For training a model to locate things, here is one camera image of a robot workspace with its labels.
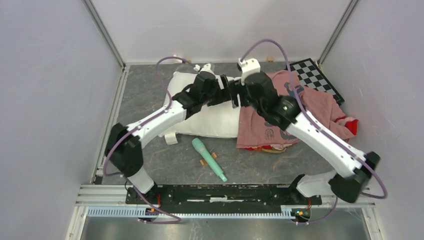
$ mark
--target cork piece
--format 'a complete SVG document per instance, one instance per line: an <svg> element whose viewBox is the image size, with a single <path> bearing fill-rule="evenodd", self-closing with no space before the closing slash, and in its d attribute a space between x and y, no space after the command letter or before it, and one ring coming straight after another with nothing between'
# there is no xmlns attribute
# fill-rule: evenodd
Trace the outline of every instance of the cork piece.
<svg viewBox="0 0 424 240"><path fill-rule="evenodd" d="M200 160L200 164L201 164L202 166L208 165L208 163L207 163L204 159L201 159L201 160Z"/></svg>

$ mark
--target white fabric strap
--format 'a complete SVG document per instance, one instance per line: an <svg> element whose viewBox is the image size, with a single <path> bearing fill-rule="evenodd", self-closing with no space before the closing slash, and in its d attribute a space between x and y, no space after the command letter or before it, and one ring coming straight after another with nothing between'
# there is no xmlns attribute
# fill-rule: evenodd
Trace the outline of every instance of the white fabric strap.
<svg viewBox="0 0 424 240"><path fill-rule="evenodd" d="M178 143L178 141L177 141L177 135L176 135L176 132L175 131L165 133L164 136L165 136L166 144L173 145L173 144L177 144Z"/></svg>

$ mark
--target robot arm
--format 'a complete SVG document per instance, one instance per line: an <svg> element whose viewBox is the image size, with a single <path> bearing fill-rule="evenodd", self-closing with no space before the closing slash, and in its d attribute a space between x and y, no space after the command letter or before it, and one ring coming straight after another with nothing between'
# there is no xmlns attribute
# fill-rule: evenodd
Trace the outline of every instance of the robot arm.
<svg viewBox="0 0 424 240"><path fill-rule="evenodd" d="M239 62L239 66L242 72L241 79L228 81L225 75L216 79L210 69L210 64L207 64L200 70L192 85L172 97L169 109L164 106L146 118L126 127L120 123L114 125L106 146L106 154L129 130L159 115L154 120L136 128L121 143L121 147L112 154L110 161L144 194L153 187L154 181L143 168L142 148L172 125L200 112L203 105L212 106L232 101L235 107L252 106L268 123L296 136L333 166L335 170L331 172L318 175L299 175L290 186L296 194L307 198L315 195L335 194L346 202L354 203L367 185L371 174L339 145L329 140L323 132L349 148L373 169L380 157L374 152L364 154L350 146L320 124L309 111L306 111L305 114L320 127L319 130L316 129L300 110L293 97L277 94L272 80L260 71L256 59Z"/></svg>

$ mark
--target gray tabletop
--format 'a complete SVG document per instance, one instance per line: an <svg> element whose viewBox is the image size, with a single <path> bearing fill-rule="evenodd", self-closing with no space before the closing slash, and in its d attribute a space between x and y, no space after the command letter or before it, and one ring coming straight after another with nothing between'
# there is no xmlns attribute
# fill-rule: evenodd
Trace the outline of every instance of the gray tabletop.
<svg viewBox="0 0 424 240"><path fill-rule="evenodd" d="M284 69L283 62L263 62L264 72ZM195 73L187 64L163 64L160 74L168 85L173 72ZM237 77L240 72L235 63L216 63L215 74ZM119 109L118 122L127 125L136 122L157 109L165 100L165 92L155 77L154 65L133 65ZM177 135L178 144L167 145L163 137L155 137L144 149L144 167L157 184L222 184L209 166L202 166L202 158L193 148L195 136ZM216 162L228 178L227 183L284 184L297 175L314 175L332 169L318 153L303 142L282 153L248 151L236 148L236 139L199 137L208 150L218 156ZM109 172L116 168L111 164ZM104 177L102 184L121 185L119 176Z"/></svg>

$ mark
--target pink towel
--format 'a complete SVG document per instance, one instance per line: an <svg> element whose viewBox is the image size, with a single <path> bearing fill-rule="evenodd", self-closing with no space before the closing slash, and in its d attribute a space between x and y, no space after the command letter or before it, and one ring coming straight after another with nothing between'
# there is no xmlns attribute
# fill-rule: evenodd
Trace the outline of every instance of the pink towel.
<svg viewBox="0 0 424 240"><path fill-rule="evenodd" d="M269 73L268 76L279 95L295 96L290 86L288 71ZM292 73L292 76L303 105L318 121L341 139L347 140L356 135L358 120L346 117L330 93L301 86L296 73ZM237 148L257 150L255 148L271 146L281 150L300 142L293 135L267 123L250 106L241 108L239 121Z"/></svg>

